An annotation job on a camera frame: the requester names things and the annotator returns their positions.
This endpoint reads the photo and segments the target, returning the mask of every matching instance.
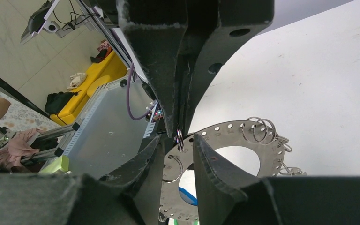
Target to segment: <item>keyring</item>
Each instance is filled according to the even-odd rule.
[[[175,156],[173,156],[173,155],[169,155],[168,158],[173,158],[174,160],[176,160],[176,162],[177,162],[177,163],[179,164],[179,166],[180,166],[180,173],[179,173],[179,175],[177,176],[176,179],[174,179],[174,180],[165,180],[165,179],[162,179],[163,182],[170,184],[170,183],[173,183],[173,182],[177,181],[177,180],[181,177],[181,175],[182,175],[183,172],[184,172],[184,169],[183,169],[183,164],[181,163],[181,161],[180,161],[177,157],[175,157]]]

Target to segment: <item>yellow sofa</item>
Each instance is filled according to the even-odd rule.
[[[50,119],[60,125],[73,123],[79,112],[83,109],[89,100],[87,91],[89,87],[100,77],[110,76],[109,80],[117,80],[126,74],[126,66],[120,58],[112,51],[102,62],[92,63],[86,71],[85,81],[72,92],[78,92],[78,95],[72,96],[65,107],[57,114],[51,115]]]

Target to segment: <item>tile floor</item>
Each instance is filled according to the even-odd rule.
[[[43,2],[0,0],[0,77],[41,109],[48,94],[65,91],[71,75],[86,71],[90,56],[97,55],[104,40],[102,34],[82,26],[64,38],[43,31],[20,45],[28,18]],[[77,3],[72,2],[80,13]],[[62,22],[70,20],[71,11],[68,0],[61,0],[55,9]]]

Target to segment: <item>blue object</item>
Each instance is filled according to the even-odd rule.
[[[190,194],[186,189],[179,187],[179,193],[180,193],[180,197],[188,204],[195,206],[198,205],[197,199],[192,194]]]

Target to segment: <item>stainless steel disc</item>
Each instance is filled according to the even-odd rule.
[[[205,141],[215,150],[241,146],[253,150],[259,157],[260,169],[257,177],[276,176],[284,160],[285,148],[277,138],[272,141],[266,138],[260,143],[247,140],[263,140],[264,137],[276,136],[272,128],[254,121],[230,121],[216,124],[196,132],[204,137]],[[193,135],[184,140],[184,150],[179,152],[174,147],[165,156],[163,182],[161,191],[160,211],[167,217],[184,220],[198,221],[198,208],[186,203],[179,194],[179,182],[181,176],[193,163]]]

